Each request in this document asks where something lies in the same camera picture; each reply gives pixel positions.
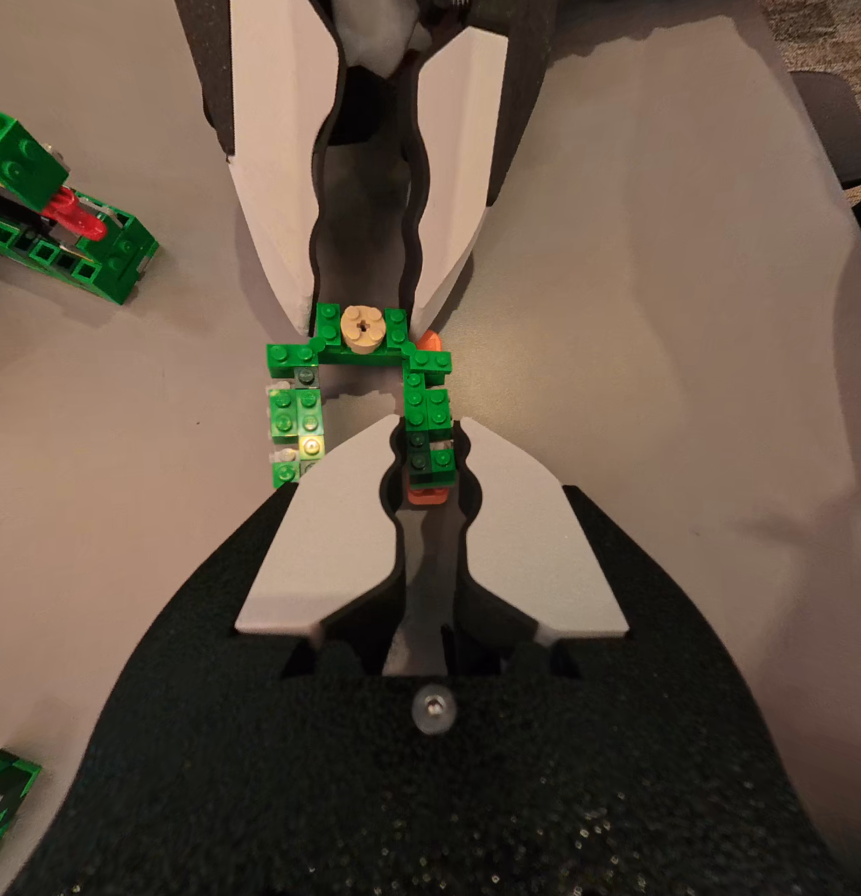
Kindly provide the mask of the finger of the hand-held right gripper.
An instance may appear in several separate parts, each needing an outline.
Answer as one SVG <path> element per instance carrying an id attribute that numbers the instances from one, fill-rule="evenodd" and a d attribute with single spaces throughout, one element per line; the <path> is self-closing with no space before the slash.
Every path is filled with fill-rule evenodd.
<path id="1" fill-rule="evenodd" d="M 411 184 L 400 307 L 410 330 L 434 323 L 487 215 L 507 46 L 493 31 L 462 29 L 404 73 L 400 126 Z"/>
<path id="2" fill-rule="evenodd" d="M 258 259 L 296 332 L 310 328 L 319 218 L 313 156 L 335 108 L 340 55 L 308 1 L 231 1 L 229 166 Z"/>

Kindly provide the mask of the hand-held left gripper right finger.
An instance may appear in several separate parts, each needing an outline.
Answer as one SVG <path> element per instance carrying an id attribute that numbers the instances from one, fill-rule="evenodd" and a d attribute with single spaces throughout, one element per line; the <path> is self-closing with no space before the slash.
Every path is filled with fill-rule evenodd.
<path id="1" fill-rule="evenodd" d="M 458 532 L 453 676 L 580 676 L 575 643 L 623 639 L 629 624 L 568 490 L 541 462 L 463 418 L 455 425 Z"/>

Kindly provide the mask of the dark chair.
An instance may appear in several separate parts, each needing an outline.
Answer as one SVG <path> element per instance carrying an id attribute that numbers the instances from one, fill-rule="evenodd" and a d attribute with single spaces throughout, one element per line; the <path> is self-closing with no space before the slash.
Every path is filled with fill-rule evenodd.
<path id="1" fill-rule="evenodd" d="M 841 188 L 861 186 L 861 108 L 850 84 L 837 73 L 792 71 L 791 78 Z"/>

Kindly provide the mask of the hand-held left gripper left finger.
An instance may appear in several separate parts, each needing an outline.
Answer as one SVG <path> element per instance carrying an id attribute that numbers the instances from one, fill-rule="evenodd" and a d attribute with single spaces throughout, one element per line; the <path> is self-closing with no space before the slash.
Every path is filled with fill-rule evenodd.
<path id="1" fill-rule="evenodd" d="M 402 420 L 389 414 L 336 446 L 279 497 L 290 502 L 235 621 L 246 635 L 347 644 L 383 673 L 406 606 Z"/>

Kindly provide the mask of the green brick model red pin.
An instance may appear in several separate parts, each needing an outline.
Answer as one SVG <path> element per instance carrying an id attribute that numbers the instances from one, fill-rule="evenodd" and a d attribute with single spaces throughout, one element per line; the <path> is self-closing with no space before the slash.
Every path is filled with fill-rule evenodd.
<path id="1" fill-rule="evenodd" d="M 0 255 L 122 306 L 159 243 L 139 218 L 68 177 L 58 152 L 0 111 Z"/>

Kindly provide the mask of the green brick arch assembly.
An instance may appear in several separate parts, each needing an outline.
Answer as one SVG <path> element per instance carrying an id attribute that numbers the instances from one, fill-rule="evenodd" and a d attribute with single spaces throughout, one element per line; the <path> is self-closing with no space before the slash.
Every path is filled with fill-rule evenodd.
<path id="1" fill-rule="evenodd" d="M 413 342 L 402 308 L 316 303 L 306 342 L 266 346 L 273 487 L 299 482 L 326 454 L 321 366 L 396 367 L 402 373 L 408 502 L 444 504 L 456 483 L 457 464 L 445 387 L 452 361 L 441 346 L 433 330 Z"/>

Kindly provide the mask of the small green brick piece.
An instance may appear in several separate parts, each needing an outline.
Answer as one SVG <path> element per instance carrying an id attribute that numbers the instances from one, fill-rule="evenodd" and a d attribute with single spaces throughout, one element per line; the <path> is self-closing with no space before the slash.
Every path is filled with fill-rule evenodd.
<path id="1" fill-rule="evenodd" d="M 41 770 L 38 764 L 0 749 L 0 839 L 7 832 Z"/>

